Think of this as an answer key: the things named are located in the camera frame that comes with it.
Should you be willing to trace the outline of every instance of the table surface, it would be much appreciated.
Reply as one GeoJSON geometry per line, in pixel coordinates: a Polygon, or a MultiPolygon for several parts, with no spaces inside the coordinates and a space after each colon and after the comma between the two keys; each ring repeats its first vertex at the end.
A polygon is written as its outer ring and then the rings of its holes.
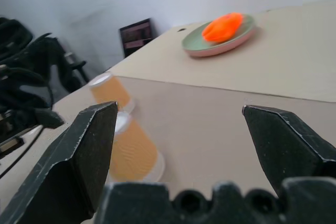
{"type": "Polygon", "coordinates": [[[191,58],[174,27],[115,65],[117,76],[336,102],[336,0],[252,14],[256,34],[222,55],[191,58]]]}
{"type": "MultiPolygon", "coordinates": [[[[129,64],[137,59],[131,56],[127,61],[129,64]]],[[[209,198],[212,186],[224,180],[234,181],[243,193],[255,187],[273,191],[260,167],[241,114],[245,104],[292,111],[336,145],[334,103],[144,80],[140,76],[120,77],[120,80],[136,102],[132,115],[165,157],[166,170],[161,182],[170,189],[171,198],[187,188],[195,188],[209,198]]],[[[72,123],[78,112],[93,104],[95,101],[87,86],[55,104],[55,111],[67,123],[56,130],[45,130],[27,155],[0,179],[1,211],[49,144],[72,123]]],[[[33,137],[34,134],[26,135],[25,141],[28,143],[33,137]]],[[[23,150],[24,147],[19,148],[2,159],[0,173],[23,150]]]]}

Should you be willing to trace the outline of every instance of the plate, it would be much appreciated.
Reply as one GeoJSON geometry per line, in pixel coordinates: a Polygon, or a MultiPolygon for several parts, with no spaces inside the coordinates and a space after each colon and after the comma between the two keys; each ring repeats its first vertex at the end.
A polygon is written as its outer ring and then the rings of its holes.
{"type": "Polygon", "coordinates": [[[235,47],[247,41],[256,30],[253,17],[244,14],[244,21],[232,39],[222,43],[208,42],[203,39],[202,31],[210,23],[211,22],[206,23],[193,30],[182,40],[182,47],[184,51],[187,52],[187,54],[194,57],[206,57],[221,54],[223,52],[234,49],[235,47]]]}

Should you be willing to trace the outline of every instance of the orange toy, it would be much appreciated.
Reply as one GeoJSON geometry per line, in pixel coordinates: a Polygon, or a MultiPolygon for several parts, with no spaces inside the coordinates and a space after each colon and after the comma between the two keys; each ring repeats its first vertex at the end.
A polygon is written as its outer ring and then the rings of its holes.
{"type": "Polygon", "coordinates": [[[202,32],[209,42],[224,42],[231,39],[240,27],[244,17],[241,13],[229,13],[212,21],[202,32]]]}

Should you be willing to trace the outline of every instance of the cardboard sheet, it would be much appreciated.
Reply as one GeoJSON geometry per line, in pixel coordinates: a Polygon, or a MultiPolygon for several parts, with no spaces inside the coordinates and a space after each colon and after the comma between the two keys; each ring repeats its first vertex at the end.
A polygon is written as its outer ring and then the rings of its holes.
{"type": "Polygon", "coordinates": [[[174,27],[110,69],[115,75],[336,102],[336,0],[253,15],[257,34],[219,56],[195,59],[174,27]]]}

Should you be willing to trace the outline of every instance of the orange paper cup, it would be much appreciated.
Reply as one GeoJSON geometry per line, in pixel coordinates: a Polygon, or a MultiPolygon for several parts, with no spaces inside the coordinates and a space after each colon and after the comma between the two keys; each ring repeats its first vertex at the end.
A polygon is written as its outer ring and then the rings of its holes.
{"type": "Polygon", "coordinates": [[[126,112],[118,112],[110,163],[114,182],[157,182],[165,162],[162,154],[138,123],[126,112]]]}
{"type": "Polygon", "coordinates": [[[89,82],[89,88],[97,103],[117,101],[118,106],[131,113],[135,103],[116,76],[105,72],[89,82]]]}

